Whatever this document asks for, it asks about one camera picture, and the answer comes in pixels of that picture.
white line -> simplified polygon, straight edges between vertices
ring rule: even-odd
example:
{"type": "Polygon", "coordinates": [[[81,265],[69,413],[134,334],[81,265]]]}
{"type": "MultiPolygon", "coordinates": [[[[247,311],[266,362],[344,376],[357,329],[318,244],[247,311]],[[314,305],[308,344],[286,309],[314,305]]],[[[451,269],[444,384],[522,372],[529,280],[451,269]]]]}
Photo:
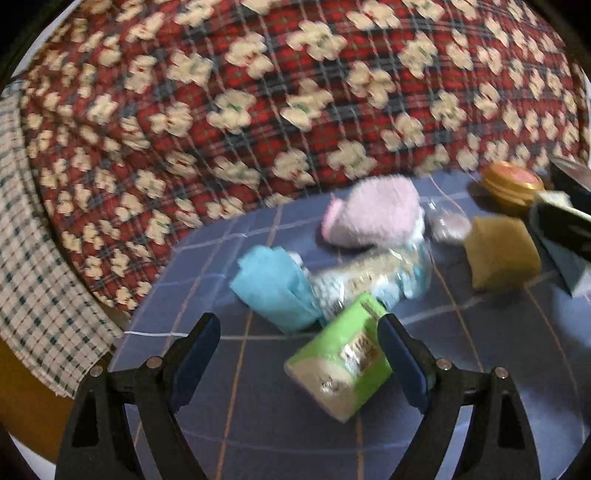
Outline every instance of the white line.
{"type": "MultiPolygon", "coordinates": [[[[551,271],[547,271],[547,272],[543,272],[540,275],[532,278],[529,282],[527,282],[525,284],[524,287],[529,288],[532,287],[534,285],[537,285],[538,283],[541,283],[545,280],[548,280],[549,278],[554,278],[558,276],[558,271],[557,270],[551,270],[551,271]]],[[[507,291],[497,291],[497,292],[488,292],[482,295],[477,295],[472,297],[469,300],[466,300],[464,303],[462,303],[461,305],[457,305],[457,308],[460,311],[464,311],[467,309],[472,308],[475,305],[478,305],[479,303],[482,303],[484,301],[488,301],[488,300],[492,300],[494,299],[496,296],[502,294],[502,293],[506,293],[509,292],[511,290],[507,290],[507,291]]],[[[454,305],[449,304],[449,305],[441,305],[439,307],[435,307],[431,310],[426,310],[424,312],[420,312],[420,313],[416,313],[414,315],[408,316],[408,317],[403,317],[400,319],[400,323],[402,323],[403,325],[409,325],[410,323],[414,323],[414,322],[418,322],[420,320],[426,320],[428,318],[434,317],[435,315],[440,315],[442,313],[450,313],[453,312],[455,310],[456,307],[454,307],[454,305]]],[[[136,332],[134,330],[128,330],[127,332],[124,332],[126,335],[138,335],[138,336],[145,336],[145,337],[168,337],[168,336],[172,336],[172,337],[179,337],[179,338],[184,338],[186,336],[188,336],[188,333],[181,333],[181,332],[166,332],[166,333],[148,333],[148,332],[136,332]]],[[[304,332],[304,333],[294,333],[292,335],[222,335],[220,337],[220,340],[230,340],[230,341],[243,341],[243,340],[298,340],[298,339],[307,339],[307,338],[314,338],[319,332],[304,332]]]]}

blue cloth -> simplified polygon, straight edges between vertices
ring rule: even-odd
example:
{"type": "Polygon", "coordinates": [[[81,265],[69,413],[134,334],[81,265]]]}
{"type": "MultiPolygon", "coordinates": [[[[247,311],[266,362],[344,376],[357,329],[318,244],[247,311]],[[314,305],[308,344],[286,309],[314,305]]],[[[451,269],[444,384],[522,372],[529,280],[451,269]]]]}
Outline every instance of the blue cloth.
{"type": "Polygon", "coordinates": [[[283,333],[303,330],[322,317],[305,273],[281,247],[256,245],[238,265],[230,288],[283,333]]]}

pink plush toy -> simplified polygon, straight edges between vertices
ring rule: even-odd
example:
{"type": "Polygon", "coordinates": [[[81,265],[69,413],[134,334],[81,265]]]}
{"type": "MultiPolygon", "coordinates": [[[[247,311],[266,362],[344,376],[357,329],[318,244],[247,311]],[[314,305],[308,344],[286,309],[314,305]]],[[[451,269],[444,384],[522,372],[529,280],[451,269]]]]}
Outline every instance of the pink plush toy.
{"type": "Polygon", "coordinates": [[[345,248],[395,247],[424,232],[418,192],[406,177],[360,181],[346,200],[333,198],[322,220],[322,237],[345,248]]]}

screw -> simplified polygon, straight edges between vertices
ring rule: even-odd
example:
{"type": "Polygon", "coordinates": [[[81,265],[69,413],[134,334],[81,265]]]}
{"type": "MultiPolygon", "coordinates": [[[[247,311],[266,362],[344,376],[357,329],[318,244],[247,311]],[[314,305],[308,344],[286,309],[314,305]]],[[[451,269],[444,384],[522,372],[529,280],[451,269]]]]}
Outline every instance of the screw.
{"type": "Polygon", "coordinates": [[[162,359],[159,356],[151,356],[146,361],[146,365],[148,366],[148,368],[152,369],[159,368],[160,365],[162,365],[162,359]]]}
{"type": "Polygon", "coordinates": [[[509,372],[506,370],[506,368],[496,367],[495,368],[495,375],[504,380],[509,376],[509,372]]]}
{"type": "Polygon", "coordinates": [[[90,376],[91,377],[99,377],[103,372],[103,368],[100,365],[95,365],[90,369],[90,376]]]}
{"type": "Polygon", "coordinates": [[[451,363],[447,358],[438,358],[435,364],[444,371],[451,370],[453,367],[453,363],[451,363]]]}

red floral fabric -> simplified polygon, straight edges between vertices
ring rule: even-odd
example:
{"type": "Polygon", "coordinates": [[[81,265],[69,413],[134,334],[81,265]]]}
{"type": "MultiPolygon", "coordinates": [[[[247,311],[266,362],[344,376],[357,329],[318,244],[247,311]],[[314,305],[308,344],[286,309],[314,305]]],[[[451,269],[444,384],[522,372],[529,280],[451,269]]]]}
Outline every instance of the red floral fabric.
{"type": "Polygon", "coordinates": [[[194,228],[366,176],[585,160],[582,72],[521,0],[87,0],[24,74],[47,213],[133,310],[194,228]]]}

